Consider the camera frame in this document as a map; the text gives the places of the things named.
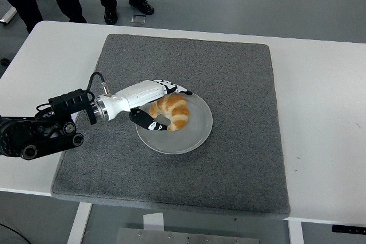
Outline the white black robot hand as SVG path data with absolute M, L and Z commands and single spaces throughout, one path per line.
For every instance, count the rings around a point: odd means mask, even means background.
M 145 80 L 116 94 L 102 94 L 94 101 L 94 112 L 104 121 L 114 119 L 122 111 L 129 119 L 147 130 L 175 131 L 188 121 L 186 101 L 180 95 L 192 95 L 186 88 L 163 79 Z

